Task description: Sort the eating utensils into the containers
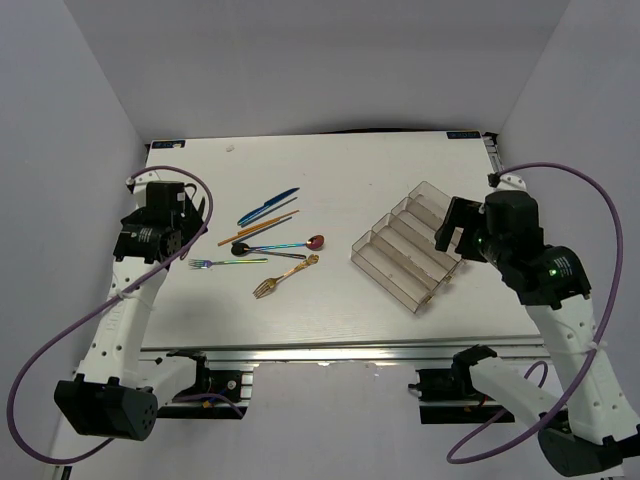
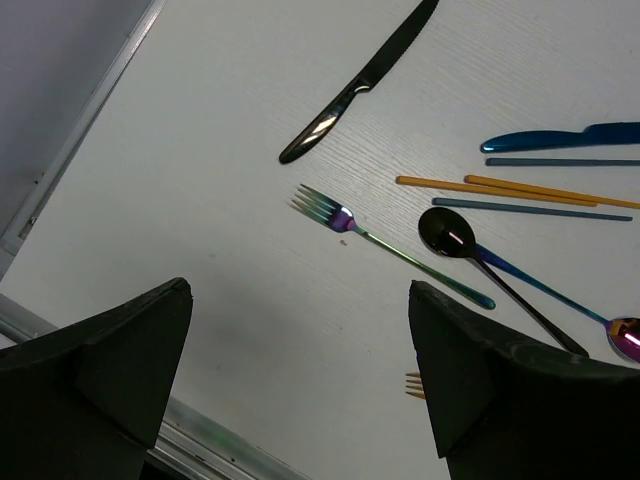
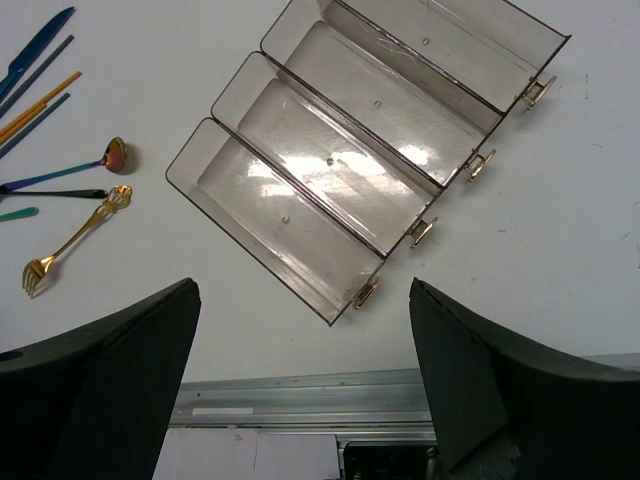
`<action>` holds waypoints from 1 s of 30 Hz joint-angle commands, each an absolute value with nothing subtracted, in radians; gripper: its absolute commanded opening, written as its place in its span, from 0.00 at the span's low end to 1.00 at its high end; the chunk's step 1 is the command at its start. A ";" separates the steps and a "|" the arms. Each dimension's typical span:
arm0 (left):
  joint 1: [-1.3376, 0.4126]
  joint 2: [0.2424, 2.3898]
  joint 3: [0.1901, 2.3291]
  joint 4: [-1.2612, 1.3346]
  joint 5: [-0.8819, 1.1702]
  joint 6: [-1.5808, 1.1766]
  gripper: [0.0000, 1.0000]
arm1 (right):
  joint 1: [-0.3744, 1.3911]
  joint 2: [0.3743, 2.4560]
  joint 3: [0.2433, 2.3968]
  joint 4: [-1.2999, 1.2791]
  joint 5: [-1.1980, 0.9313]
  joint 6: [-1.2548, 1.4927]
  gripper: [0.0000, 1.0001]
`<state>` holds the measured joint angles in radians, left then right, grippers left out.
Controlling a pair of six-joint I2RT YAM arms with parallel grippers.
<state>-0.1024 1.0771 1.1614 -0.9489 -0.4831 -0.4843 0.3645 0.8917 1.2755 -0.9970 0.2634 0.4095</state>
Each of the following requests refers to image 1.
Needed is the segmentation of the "black spoon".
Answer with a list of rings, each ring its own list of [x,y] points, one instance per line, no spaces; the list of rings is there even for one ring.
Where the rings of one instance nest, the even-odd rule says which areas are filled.
[[[238,256],[238,257],[249,255],[249,254],[260,254],[260,255],[267,255],[267,256],[291,258],[291,259],[297,259],[297,260],[306,259],[306,256],[304,254],[282,253],[282,252],[276,252],[274,250],[269,250],[269,249],[253,248],[247,245],[246,243],[242,243],[242,242],[234,243],[231,246],[231,253],[234,256]]]

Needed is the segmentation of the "gold fork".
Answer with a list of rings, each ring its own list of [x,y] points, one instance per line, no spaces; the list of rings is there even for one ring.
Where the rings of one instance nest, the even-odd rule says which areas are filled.
[[[315,264],[317,264],[319,261],[319,256],[316,254],[310,255],[308,256],[305,260],[303,260],[300,264],[298,264],[296,267],[290,269],[289,271],[283,273],[282,275],[278,276],[278,277],[271,277],[271,278],[267,278],[264,281],[262,281],[253,291],[253,296],[256,299],[260,299],[263,298],[266,295],[269,295],[273,290],[276,289],[277,285],[287,279],[288,277],[310,267],[313,266]]]

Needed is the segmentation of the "iridescent purple spoon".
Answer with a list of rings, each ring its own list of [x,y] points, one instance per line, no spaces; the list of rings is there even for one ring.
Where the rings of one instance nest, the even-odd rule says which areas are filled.
[[[290,248],[306,248],[311,251],[317,251],[324,246],[324,243],[325,243],[325,237],[323,235],[318,234],[310,237],[304,242],[256,246],[256,247],[250,247],[250,250],[279,250],[279,249],[290,249]]]

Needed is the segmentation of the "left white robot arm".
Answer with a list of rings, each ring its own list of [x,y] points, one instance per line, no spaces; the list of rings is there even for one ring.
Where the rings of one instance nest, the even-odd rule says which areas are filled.
[[[184,393],[199,399],[211,374],[199,354],[169,353],[139,359],[153,303],[164,283],[167,260],[203,225],[203,206],[193,205],[178,181],[148,177],[135,184],[140,206],[121,221],[114,248],[114,305],[101,315],[95,336],[72,380],[58,382],[54,401],[81,435],[142,441],[158,411]]]

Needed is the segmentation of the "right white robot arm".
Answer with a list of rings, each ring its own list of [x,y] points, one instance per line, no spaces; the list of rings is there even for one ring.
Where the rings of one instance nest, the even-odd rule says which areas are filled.
[[[595,188],[612,216],[616,236],[614,274],[601,320],[594,319],[591,285],[571,249],[545,242],[536,200],[526,191],[500,188],[482,202],[454,197],[436,231],[436,248],[464,260],[488,263],[501,275],[536,325],[563,389],[556,398],[511,369],[488,346],[456,354],[451,384],[461,397],[479,394],[501,404],[526,425],[525,432],[492,450],[460,457],[464,440],[447,455],[450,464],[471,464],[503,454],[531,437],[551,467],[564,477],[601,473],[639,455],[639,416],[628,402],[602,346],[620,283],[623,233],[617,209],[601,185]]]

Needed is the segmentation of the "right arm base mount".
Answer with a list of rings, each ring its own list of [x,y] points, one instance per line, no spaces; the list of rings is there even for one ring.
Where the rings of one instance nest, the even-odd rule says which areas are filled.
[[[502,410],[492,398],[465,393],[448,369],[421,369],[408,390],[419,401],[422,425],[480,425]]]

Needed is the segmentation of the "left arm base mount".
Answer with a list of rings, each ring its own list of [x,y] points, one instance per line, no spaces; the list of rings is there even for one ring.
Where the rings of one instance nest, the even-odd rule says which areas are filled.
[[[195,366],[194,380],[158,411],[160,419],[240,420],[248,408],[250,373],[210,367],[204,352],[173,350],[166,359],[188,359]]]

